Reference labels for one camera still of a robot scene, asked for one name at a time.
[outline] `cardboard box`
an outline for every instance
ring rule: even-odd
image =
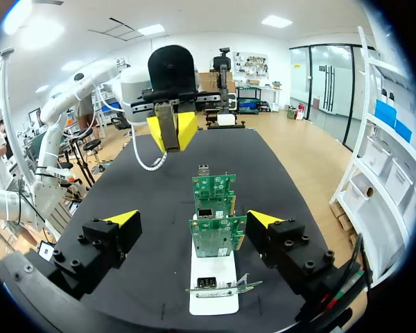
[[[259,85],[259,80],[247,80],[247,85]]]
[[[219,75],[219,73],[217,73],[215,71],[208,72],[208,73],[199,73],[199,79],[200,80],[216,80],[217,75]],[[233,73],[228,71],[227,72],[227,80],[232,80],[232,79],[233,79]]]
[[[344,209],[339,205],[339,203],[337,201],[335,201],[334,203],[332,203],[330,205],[331,211],[333,212],[335,217],[339,217],[342,216],[343,214],[345,214]]]
[[[219,73],[199,73],[199,90],[201,92],[218,92],[217,77]],[[227,73],[227,89],[228,92],[236,92],[236,83],[232,80],[232,73]]]
[[[352,222],[348,219],[348,216],[346,214],[339,216],[339,222],[344,231],[350,231],[353,229]]]

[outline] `circuit board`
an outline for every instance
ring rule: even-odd
[[[196,255],[224,257],[238,250],[245,237],[246,222],[246,216],[190,220]]]
[[[236,196],[229,185],[235,181],[236,175],[193,177],[198,219],[223,219],[234,215]]]

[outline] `metal pole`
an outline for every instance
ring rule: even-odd
[[[29,167],[25,161],[25,157],[20,149],[19,142],[16,136],[16,130],[11,121],[11,113],[9,107],[8,97],[8,61],[9,56],[14,53],[14,48],[4,49],[0,52],[0,103],[1,114],[3,116],[3,122],[6,127],[6,135],[8,136],[9,145],[12,149],[12,153],[15,156],[17,165],[20,168],[21,174],[25,177],[28,185],[32,185],[35,182],[34,175],[29,170]]]

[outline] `storage bin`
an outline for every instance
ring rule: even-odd
[[[396,109],[392,106],[385,104],[383,101],[376,100],[376,110],[374,116],[379,118],[384,123],[392,128],[395,128],[396,124]]]
[[[404,211],[404,222],[409,233],[411,234],[416,223],[416,186],[413,187],[413,194],[411,195],[410,202]]]
[[[376,176],[379,176],[391,160],[390,147],[378,137],[371,136],[367,138],[367,149],[362,160]]]
[[[352,212],[357,212],[372,195],[373,188],[370,181],[362,173],[355,175],[349,180],[347,191],[344,194],[344,201]]]
[[[385,189],[396,205],[401,203],[407,191],[413,185],[413,181],[409,175],[410,167],[397,158],[393,158],[393,165],[385,183]]]
[[[401,135],[407,142],[410,142],[412,132],[403,122],[396,119],[395,130],[397,134]]]
[[[288,108],[288,112],[286,114],[286,117],[288,119],[294,119],[294,113],[295,113],[295,111],[296,111],[295,109]]]

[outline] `workbench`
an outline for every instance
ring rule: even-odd
[[[137,138],[139,154],[151,165],[160,151],[150,135]],[[119,270],[108,272],[81,302],[123,320],[154,327],[229,332],[275,332],[295,322],[304,304],[278,272],[267,269],[246,237],[234,253],[237,278],[263,280],[239,295],[239,311],[224,316],[189,313],[191,232],[194,214],[191,177],[198,165],[211,175],[235,173],[236,211],[256,210],[306,226],[310,240],[326,246],[302,195],[281,162],[252,129],[198,131],[185,152],[170,153],[155,172],[143,170],[128,144],[89,191],[59,244],[76,242],[82,224],[140,210],[143,234]]]

